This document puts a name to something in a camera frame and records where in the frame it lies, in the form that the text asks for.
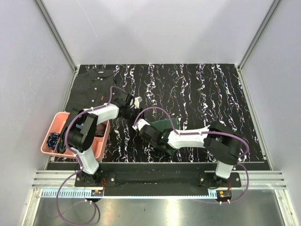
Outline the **green cloth napkin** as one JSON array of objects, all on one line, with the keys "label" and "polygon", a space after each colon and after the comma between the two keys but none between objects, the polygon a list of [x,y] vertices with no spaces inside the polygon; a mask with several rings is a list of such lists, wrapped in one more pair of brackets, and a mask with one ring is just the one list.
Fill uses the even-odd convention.
[{"label": "green cloth napkin", "polygon": [[[171,120],[174,128],[179,129],[178,120],[176,118],[171,118]],[[163,132],[165,129],[172,129],[172,125],[169,119],[150,122],[150,125],[158,129],[160,132]],[[169,156],[172,156],[175,153],[175,149],[167,149],[164,152]]]}]

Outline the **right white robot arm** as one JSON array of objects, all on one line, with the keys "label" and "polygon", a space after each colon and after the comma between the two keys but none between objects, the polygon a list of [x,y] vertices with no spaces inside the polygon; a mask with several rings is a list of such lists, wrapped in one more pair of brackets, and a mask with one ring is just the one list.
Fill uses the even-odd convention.
[{"label": "right white robot arm", "polygon": [[160,131],[146,120],[139,119],[133,129],[153,147],[167,152],[184,147],[198,147],[208,150],[217,160],[214,182],[225,186],[230,182],[230,174],[238,163],[244,140],[221,123],[214,123],[201,129]]}]

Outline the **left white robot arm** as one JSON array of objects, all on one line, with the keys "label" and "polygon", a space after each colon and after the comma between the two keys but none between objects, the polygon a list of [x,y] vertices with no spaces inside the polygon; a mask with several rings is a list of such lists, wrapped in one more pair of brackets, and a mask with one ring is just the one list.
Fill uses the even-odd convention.
[{"label": "left white robot arm", "polygon": [[101,106],[71,110],[60,135],[66,148],[78,159],[89,185],[97,186],[102,180],[102,175],[96,172],[99,163],[92,150],[97,125],[120,117],[133,121],[142,110],[141,102],[141,97],[121,93],[114,95],[108,103]]}]

